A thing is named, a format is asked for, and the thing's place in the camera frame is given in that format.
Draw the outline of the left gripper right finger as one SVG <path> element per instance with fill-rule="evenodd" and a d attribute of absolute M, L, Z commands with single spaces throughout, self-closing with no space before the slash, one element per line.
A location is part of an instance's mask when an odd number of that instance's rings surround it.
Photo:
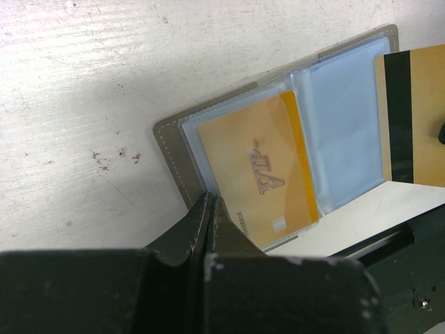
<path fill-rule="evenodd" d="M 211 226 L 205 333 L 387 333 L 377 285 L 358 261 L 267 256 L 220 197 Z"/>

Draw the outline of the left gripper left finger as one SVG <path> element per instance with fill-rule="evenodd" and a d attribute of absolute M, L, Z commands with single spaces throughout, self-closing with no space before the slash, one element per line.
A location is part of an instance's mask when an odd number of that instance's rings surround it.
<path fill-rule="evenodd" d="M 211 195 L 144 248 L 1 254 L 2 333 L 200 333 Z"/>

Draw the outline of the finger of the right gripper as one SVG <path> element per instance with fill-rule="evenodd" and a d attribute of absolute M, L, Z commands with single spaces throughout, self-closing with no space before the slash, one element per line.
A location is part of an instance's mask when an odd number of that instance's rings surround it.
<path fill-rule="evenodd" d="M 445 145 L 445 122 L 440 127 L 437 139 L 442 145 Z"/>

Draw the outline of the gold card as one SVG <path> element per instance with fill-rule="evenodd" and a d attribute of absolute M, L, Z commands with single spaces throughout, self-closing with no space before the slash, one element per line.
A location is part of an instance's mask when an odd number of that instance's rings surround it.
<path fill-rule="evenodd" d="M 382 173 L 387 181 L 444 186 L 444 46 L 375 60 Z"/>
<path fill-rule="evenodd" d="M 293 134 L 279 95 L 197 128 L 231 220 L 258 247 L 303 228 L 287 222 Z"/>
<path fill-rule="evenodd" d="M 293 165 L 287 186 L 285 218 L 303 228 L 319 220 L 316 194 L 307 156 L 296 96 L 293 91 L 280 94 L 288 113 L 289 129 L 293 134 Z"/>

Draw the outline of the grey card holder wallet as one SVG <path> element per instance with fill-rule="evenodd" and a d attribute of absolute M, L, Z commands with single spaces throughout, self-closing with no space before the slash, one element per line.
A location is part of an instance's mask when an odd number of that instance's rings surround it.
<path fill-rule="evenodd" d="M 220 196 L 269 251 L 382 184 L 375 60 L 398 49 L 379 26 L 157 122 L 186 206 Z"/>

